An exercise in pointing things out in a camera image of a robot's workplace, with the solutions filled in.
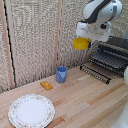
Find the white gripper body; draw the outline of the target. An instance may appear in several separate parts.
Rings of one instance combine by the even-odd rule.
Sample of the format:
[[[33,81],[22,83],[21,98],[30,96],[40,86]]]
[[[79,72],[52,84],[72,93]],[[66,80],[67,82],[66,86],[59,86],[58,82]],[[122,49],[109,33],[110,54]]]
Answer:
[[[97,28],[95,24],[77,23],[76,34],[81,37],[89,38],[93,41],[107,42],[110,37],[111,30]]]

